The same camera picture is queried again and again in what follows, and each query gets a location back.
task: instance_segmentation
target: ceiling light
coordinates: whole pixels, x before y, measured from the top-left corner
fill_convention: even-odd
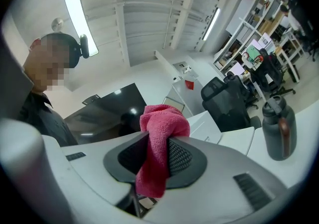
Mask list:
[[[93,133],[83,133],[83,134],[81,134],[82,136],[92,136],[93,135]]]
[[[210,21],[210,25],[209,25],[209,27],[208,27],[208,30],[207,30],[206,33],[204,34],[204,37],[203,37],[203,40],[204,40],[204,41],[206,41],[206,39],[208,38],[208,36],[209,36],[209,34],[210,34],[210,32],[211,32],[211,30],[212,30],[212,28],[213,28],[213,26],[214,26],[214,24],[215,24],[217,18],[218,18],[218,16],[219,16],[219,13],[220,13],[220,8],[217,8],[217,9],[215,10],[215,13],[214,13],[213,18],[212,18],[211,21]]]
[[[138,111],[137,111],[135,108],[132,108],[132,109],[131,109],[131,113],[133,113],[133,114],[137,114],[137,113],[138,113]]]
[[[65,4],[78,36],[80,37],[80,35],[85,34],[88,38],[90,56],[98,54],[98,48],[94,43],[88,23],[84,16],[81,0],[65,0]]]

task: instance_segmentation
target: ear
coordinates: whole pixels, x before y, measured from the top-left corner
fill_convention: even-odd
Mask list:
[[[40,38],[35,39],[35,40],[33,41],[33,43],[31,44],[31,46],[30,46],[29,49],[30,49],[30,50],[33,50],[36,45],[41,45],[41,40],[40,40]]]

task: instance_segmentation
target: red cloth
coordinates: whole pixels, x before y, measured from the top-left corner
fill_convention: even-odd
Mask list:
[[[138,194],[160,198],[169,177],[167,139],[171,136],[189,136],[188,121],[179,110],[168,105],[146,106],[140,118],[141,131],[148,131],[146,160],[136,176]]]

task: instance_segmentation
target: red paper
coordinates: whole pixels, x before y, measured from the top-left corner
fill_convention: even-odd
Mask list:
[[[190,82],[190,81],[187,81],[185,80],[185,84],[186,84],[186,87],[190,90],[194,90],[194,82]]]

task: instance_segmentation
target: black screen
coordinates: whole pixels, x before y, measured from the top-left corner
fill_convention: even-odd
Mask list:
[[[99,142],[140,129],[146,103],[135,83],[96,99],[65,119],[79,144]]]

